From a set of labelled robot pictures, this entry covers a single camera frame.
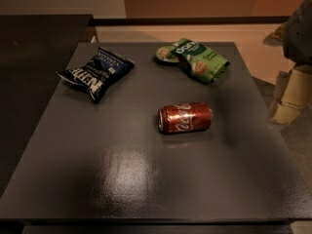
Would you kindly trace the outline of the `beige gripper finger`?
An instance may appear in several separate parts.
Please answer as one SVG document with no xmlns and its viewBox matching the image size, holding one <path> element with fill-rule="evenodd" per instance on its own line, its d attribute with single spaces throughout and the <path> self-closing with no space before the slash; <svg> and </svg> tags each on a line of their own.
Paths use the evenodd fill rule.
<svg viewBox="0 0 312 234">
<path fill-rule="evenodd" d="M 291 124 L 312 98 L 312 66 L 296 64 L 289 72 L 280 71 L 276 79 L 269 121 Z"/>
</svg>

